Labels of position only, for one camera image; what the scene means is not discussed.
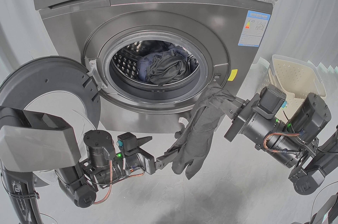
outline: sticker label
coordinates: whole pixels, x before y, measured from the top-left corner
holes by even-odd
[[[238,45],[259,47],[270,16],[270,14],[249,10]]]
[[[149,159],[145,159],[146,162],[146,172],[150,173],[150,168],[149,168]]]
[[[230,77],[228,78],[228,81],[232,82],[235,79],[235,77],[237,75],[237,71],[238,71],[238,69],[231,70],[231,74],[230,74]]]
[[[183,124],[184,127],[187,127],[187,125],[189,124],[188,120],[184,117],[179,118],[179,123]]]

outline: gray cloth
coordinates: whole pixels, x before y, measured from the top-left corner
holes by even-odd
[[[174,173],[181,174],[187,167],[186,177],[189,180],[201,169],[219,119],[225,114],[229,101],[234,100],[235,97],[217,83],[207,86],[191,111],[189,124],[167,151],[179,149],[171,167]]]
[[[180,81],[190,75],[188,61],[174,49],[155,55],[147,67],[147,81],[162,86]]]
[[[180,46],[176,46],[171,48],[170,50],[166,50],[164,52],[156,52],[156,53],[150,53],[142,58],[139,58],[137,60],[137,69],[139,71],[138,77],[140,79],[140,81],[142,82],[149,82],[150,79],[148,78],[148,74],[147,74],[147,70],[149,69],[149,67],[151,66],[151,64],[154,61],[154,57],[156,55],[158,55],[159,57],[163,57],[163,55],[167,55],[167,54],[172,54],[172,51],[174,51],[175,53],[178,53],[180,55],[182,55],[185,59],[185,61],[188,64],[188,53]]]

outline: gray floor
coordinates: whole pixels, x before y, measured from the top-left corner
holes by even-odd
[[[320,144],[334,131],[338,117],[335,97],[338,74],[318,67],[327,89],[326,102],[333,120],[320,133]],[[251,98],[265,75],[262,64],[252,66],[239,96]],[[110,198],[101,205],[79,209],[58,187],[38,189],[42,213],[63,223],[194,223],[194,224],[290,224],[306,222],[317,192],[300,196],[288,180],[290,170],[267,153],[254,149],[245,136],[237,136],[232,143],[223,138],[230,126],[225,119],[214,135],[210,154],[200,172],[191,180],[174,175],[170,167],[155,175],[130,178],[114,185]],[[155,157],[163,154],[174,142],[173,135],[153,135],[144,149]],[[327,176],[323,187],[334,182],[338,169]],[[314,212],[328,197],[338,191],[338,184],[326,188],[318,196]],[[99,193],[99,198],[106,191]],[[5,192],[0,188],[0,196]],[[1,199],[0,215],[4,222],[14,223],[14,213],[5,199]]]

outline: yellow warning sticker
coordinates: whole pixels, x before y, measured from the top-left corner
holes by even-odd
[[[235,77],[237,75],[237,71],[238,71],[238,69],[231,70],[231,74],[230,74],[230,77],[228,78],[228,81],[232,82],[235,79]]]

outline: cable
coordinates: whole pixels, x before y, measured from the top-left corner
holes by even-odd
[[[126,156],[121,148],[121,146],[116,142],[117,146],[119,147],[120,151],[121,151],[121,154],[123,156],[123,168],[122,168],[122,171],[125,171],[126,169]]]
[[[315,200],[313,201],[313,205],[312,205],[312,209],[311,209],[311,215],[310,215],[310,221],[311,221],[311,218],[312,218],[312,211],[313,211],[313,207],[315,205],[315,201],[316,201],[316,198],[318,197],[318,195],[325,189],[327,188],[328,186],[332,185],[332,184],[335,184],[335,183],[338,183],[338,181],[335,181],[331,184],[328,184],[326,187],[324,187],[321,191],[318,192],[317,196],[315,197]]]
[[[287,120],[287,121],[289,121],[289,118],[286,116],[286,113],[285,113],[284,109],[282,108],[281,110],[283,111],[283,113],[284,113],[284,115],[285,115],[285,118],[286,118],[286,120]]]
[[[285,136],[285,137],[297,137],[299,136],[300,133],[282,133],[282,132],[274,132],[274,133],[270,133],[268,135],[265,136],[264,140],[263,140],[263,146],[264,148],[272,153],[295,153],[294,151],[291,150],[277,150],[277,149],[270,149],[266,143],[268,138],[270,138],[271,136]]]
[[[110,184],[112,183],[112,161],[109,160],[109,169],[110,169]],[[106,201],[110,195],[112,191],[112,185],[109,185],[109,189],[108,189],[108,192],[107,194],[104,196],[104,198],[100,201],[97,201],[95,203],[93,203],[94,205],[97,205],[97,204],[100,204],[100,203],[103,203],[104,201]]]
[[[130,175],[130,176],[128,176],[126,179],[132,178],[132,177],[143,176],[143,175],[144,175],[144,169],[140,168],[140,170],[142,170],[142,173],[140,173],[140,174],[135,174],[135,175]]]
[[[335,145],[337,145],[338,144],[338,125],[336,126],[335,136],[336,136],[336,144]],[[317,148],[317,150],[319,152],[324,153],[324,154],[338,154],[338,152],[326,152],[326,151],[320,150],[319,148]]]

